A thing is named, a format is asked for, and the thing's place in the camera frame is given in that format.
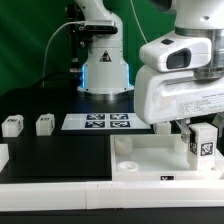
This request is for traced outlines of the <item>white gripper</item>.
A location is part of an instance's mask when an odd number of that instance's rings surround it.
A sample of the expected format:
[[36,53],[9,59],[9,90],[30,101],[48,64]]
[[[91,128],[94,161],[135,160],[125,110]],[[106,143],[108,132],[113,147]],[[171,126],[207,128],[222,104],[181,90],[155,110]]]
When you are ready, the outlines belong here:
[[192,70],[159,73],[144,65],[135,80],[134,111],[146,124],[177,120],[184,143],[191,134],[186,118],[217,113],[213,124],[222,133],[224,78],[196,80]]

